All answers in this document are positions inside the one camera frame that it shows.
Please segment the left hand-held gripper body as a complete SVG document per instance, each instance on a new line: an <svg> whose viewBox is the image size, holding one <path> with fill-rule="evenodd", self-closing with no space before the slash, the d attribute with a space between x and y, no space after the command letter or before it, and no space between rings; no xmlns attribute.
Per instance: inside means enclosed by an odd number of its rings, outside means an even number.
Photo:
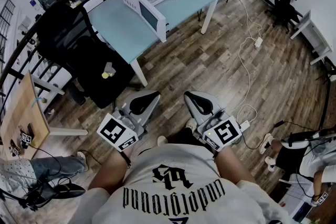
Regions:
<svg viewBox="0 0 336 224"><path fill-rule="evenodd" d="M115 110L106 114L97 133L117 151L123 152L140 139L144 128L122 110Z"/></svg>

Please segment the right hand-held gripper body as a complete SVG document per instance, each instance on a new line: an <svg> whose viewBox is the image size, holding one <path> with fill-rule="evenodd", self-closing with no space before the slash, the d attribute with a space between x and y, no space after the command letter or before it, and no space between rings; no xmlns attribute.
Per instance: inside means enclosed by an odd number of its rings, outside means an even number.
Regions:
<svg viewBox="0 0 336 224"><path fill-rule="evenodd" d="M229 116L224 109L211 115L197 131L208 145L220 152L241 137L241 130L234 116Z"/></svg>

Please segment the person's right forearm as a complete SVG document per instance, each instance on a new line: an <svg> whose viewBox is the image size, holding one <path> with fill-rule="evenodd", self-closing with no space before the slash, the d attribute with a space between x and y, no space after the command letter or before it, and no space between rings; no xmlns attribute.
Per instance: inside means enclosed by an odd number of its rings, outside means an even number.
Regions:
<svg viewBox="0 0 336 224"><path fill-rule="evenodd" d="M256 183L251 172L237 157L231 147L227 146L216 153L214 158L221 178L237 185L240 181Z"/></svg>

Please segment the person's left forearm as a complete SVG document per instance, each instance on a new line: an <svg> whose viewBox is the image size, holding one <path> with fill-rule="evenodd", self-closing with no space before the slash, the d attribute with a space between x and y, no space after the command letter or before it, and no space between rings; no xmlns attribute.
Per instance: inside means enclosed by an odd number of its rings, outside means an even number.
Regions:
<svg viewBox="0 0 336 224"><path fill-rule="evenodd" d="M116 149L100 167L88 189L102 188L112 195L122 185L128 164Z"/></svg>

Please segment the person's right white shoe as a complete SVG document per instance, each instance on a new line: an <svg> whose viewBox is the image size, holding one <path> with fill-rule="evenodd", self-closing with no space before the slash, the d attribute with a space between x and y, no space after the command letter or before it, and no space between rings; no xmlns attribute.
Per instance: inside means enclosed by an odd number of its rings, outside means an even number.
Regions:
<svg viewBox="0 0 336 224"><path fill-rule="evenodd" d="M197 128L197 123L194 118L190 118L185 124L185 129L187 131L191 131L191 134L194 134L196 128Z"/></svg>

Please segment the grey cloth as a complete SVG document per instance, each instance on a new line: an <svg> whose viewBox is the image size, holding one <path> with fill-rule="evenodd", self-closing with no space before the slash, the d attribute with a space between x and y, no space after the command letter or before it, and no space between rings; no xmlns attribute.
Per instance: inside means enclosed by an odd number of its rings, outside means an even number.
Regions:
<svg viewBox="0 0 336 224"><path fill-rule="evenodd" d="M107 72L109 74L109 77L112 77L115 75L116 70L113 68L112 63L111 62L107 62L106 66L104 68L104 72Z"/></svg>

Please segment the black mesh office chair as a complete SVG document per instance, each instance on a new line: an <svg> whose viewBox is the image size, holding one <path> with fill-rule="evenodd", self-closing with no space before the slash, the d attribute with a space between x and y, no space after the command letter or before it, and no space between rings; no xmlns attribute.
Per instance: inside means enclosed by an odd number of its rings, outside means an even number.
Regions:
<svg viewBox="0 0 336 224"><path fill-rule="evenodd" d="M36 34L38 53L67 70L82 87L82 91L76 86L69 89L77 103L83 104L89 97L98 108L104 109L130 86L134 70L97 37L83 7L54 4L36 21ZM112 63L116 73L104 79L107 62Z"/></svg>

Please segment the person's white printed t-shirt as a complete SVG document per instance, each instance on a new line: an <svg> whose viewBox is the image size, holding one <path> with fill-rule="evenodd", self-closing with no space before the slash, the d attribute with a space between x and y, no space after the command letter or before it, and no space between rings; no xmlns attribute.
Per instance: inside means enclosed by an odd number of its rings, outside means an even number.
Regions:
<svg viewBox="0 0 336 224"><path fill-rule="evenodd" d="M186 144L147 150L112 195L88 189L68 224L292 224L257 184L221 178L214 158Z"/></svg>

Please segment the light blue table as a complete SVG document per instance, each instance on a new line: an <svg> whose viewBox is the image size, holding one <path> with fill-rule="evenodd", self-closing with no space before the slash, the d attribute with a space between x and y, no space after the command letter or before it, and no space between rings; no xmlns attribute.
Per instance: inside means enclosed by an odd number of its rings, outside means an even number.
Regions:
<svg viewBox="0 0 336 224"><path fill-rule="evenodd" d="M200 9L208 7L201 33L204 34L218 0L165 0L158 10L166 17L168 30L172 30ZM151 47L157 36L140 16L122 0L106 0L89 12L92 26L112 48L131 65L139 80L147 80L137 58Z"/></svg>

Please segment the light wooden desk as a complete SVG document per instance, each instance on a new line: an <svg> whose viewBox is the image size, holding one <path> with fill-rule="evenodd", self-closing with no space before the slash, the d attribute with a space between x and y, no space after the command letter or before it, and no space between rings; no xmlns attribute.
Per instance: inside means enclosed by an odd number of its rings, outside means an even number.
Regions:
<svg viewBox="0 0 336 224"><path fill-rule="evenodd" d="M86 136L88 134L85 129L49 126L42 110L42 103L37 100L35 91L34 82L40 81L28 72L15 91L0 126L0 136L3 142L3 145L0 146L0 158L5 160L19 158L11 153L10 141L14 141L16 146L20 146L20 130L28 132L28 125L31 125L35 137L27 149L21 149L20 158L32 159L50 135Z"/></svg>

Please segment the black high-back office chair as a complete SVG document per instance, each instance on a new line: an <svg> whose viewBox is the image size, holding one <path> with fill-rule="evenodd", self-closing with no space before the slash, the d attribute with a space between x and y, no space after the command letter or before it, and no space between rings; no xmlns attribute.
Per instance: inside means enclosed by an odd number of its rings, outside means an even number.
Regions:
<svg viewBox="0 0 336 224"><path fill-rule="evenodd" d="M290 4L291 1L292 0L275 0L272 8L265 10L265 14L270 13L275 16L272 26L275 27L278 23L281 23L286 28L286 34L289 33L289 21L293 20L299 23L299 17L303 17L303 15Z"/></svg>

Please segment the white desk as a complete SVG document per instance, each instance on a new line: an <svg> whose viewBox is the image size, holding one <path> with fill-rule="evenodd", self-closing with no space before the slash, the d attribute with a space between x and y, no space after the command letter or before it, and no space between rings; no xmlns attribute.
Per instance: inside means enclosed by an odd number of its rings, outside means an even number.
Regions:
<svg viewBox="0 0 336 224"><path fill-rule="evenodd" d="M294 31L290 37L291 40L303 33L314 48L312 53L318 54L318 57L310 62L310 65L330 56L336 48L336 37L333 37L324 18L314 9L309 10L303 16L301 21L294 26Z"/></svg>

